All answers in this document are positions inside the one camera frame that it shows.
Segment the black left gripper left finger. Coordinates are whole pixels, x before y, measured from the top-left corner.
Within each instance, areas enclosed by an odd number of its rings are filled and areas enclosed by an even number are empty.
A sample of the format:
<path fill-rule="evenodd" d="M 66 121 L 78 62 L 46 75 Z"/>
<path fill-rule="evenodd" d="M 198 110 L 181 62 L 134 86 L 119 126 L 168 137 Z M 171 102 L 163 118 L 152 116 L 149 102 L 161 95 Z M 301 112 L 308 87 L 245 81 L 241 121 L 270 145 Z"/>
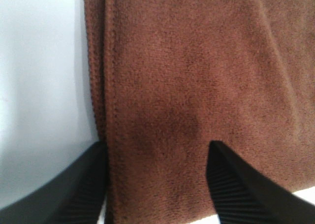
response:
<path fill-rule="evenodd" d="M 95 224 L 105 200 L 106 146 L 97 142 L 67 169 L 0 210 L 2 224 Z"/>

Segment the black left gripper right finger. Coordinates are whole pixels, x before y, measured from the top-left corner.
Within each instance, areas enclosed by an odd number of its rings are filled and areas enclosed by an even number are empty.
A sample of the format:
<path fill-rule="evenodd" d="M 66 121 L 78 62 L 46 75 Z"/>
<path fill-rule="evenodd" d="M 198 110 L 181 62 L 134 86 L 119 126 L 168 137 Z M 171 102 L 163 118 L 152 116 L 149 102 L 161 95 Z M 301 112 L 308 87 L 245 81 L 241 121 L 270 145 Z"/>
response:
<path fill-rule="evenodd" d="M 313 224 L 315 206 L 255 170 L 221 141 L 209 145 L 206 178 L 221 224 Z"/>

